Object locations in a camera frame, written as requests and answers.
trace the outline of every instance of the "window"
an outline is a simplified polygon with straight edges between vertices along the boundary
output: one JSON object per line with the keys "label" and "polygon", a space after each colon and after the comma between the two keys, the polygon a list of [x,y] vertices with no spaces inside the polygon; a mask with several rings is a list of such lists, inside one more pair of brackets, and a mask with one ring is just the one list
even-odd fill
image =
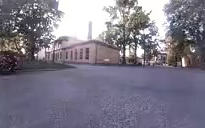
{"label": "window", "polygon": [[79,59],[83,59],[83,49],[80,49],[80,53],[79,53]]}
{"label": "window", "polygon": [[77,49],[75,50],[75,60],[77,60]]}
{"label": "window", "polygon": [[60,59],[62,59],[62,52],[60,52]]}
{"label": "window", "polygon": [[86,57],[85,57],[86,60],[89,60],[89,54],[90,54],[90,49],[86,48]]}
{"label": "window", "polygon": [[68,52],[65,53],[65,57],[66,57],[66,59],[68,59]]}
{"label": "window", "polygon": [[73,59],[73,52],[71,51],[71,60]]}

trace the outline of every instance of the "chimney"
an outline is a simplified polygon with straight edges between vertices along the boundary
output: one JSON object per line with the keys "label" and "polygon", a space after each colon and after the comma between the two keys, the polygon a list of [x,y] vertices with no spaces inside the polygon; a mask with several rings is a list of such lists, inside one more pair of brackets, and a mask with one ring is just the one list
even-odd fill
{"label": "chimney", "polygon": [[92,40],[92,22],[89,22],[88,40]]}

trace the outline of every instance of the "tree trunk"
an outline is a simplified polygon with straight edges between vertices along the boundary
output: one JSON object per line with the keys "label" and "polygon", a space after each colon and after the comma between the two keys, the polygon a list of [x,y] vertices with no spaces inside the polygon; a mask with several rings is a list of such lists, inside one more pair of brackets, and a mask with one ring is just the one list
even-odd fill
{"label": "tree trunk", "polygon": [[126,46],[123,45],[122,64],[126,64],[126,55],[125,55],[125,51],[126,51]]}
{"label": "tree trunk", "polygon": [[55,63],[55,44],[53,44],[52,62]]}
{"label": "tree trunk", "polygon": [[134,64],[137,64],[137,48],[138,48],[138,45],[137,43],[135,43],[135,49],[134,49]]}
{"label": "tree trunk", "polygon": [[205,70],[205,50],[204,49],[201,51],[201,60],[200,61],[201,61],[200,68]]}
{"label": "tree trunk", "polygon": [[146,51],[144,49],[144,53],[143,53],[143,68],[145,67],[146,65]]}
{"label": "tree trunk", "polygon": [[34,57],[34,50],[35,48],[31,47],[31,51],[30,51],[30,61],[34,61],[35,60],[35,57]]}

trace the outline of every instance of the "wall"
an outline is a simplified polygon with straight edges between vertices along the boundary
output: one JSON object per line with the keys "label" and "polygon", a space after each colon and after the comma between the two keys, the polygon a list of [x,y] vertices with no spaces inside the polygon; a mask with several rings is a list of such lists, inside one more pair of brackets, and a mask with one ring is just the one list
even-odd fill
{"label": "wall", "polygon": [[98,64],[118,64],[120,59],[120,54],[118,50],[108,48],[102,45],[97,45],[97,63]]}
{"label": "wall", "polygon": [[[86,48],[89,48],[89,59],[86,59]],[[77,59],[75,59],[75,50],[77,49]],[[83,49],[83,58],[80,59],[80,49]],[[95,44],[85,44],[75,46],[62,51],[63,61],[67,63],[95,63]]]}

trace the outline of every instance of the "bush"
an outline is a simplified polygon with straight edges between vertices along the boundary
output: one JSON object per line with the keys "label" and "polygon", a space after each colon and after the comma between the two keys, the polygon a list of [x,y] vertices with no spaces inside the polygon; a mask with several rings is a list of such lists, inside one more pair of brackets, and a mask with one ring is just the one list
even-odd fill
{"label": "bush", "polygon": [[17,72],[22,66],[22,55],[13,51],[0,52],[0,74]]}

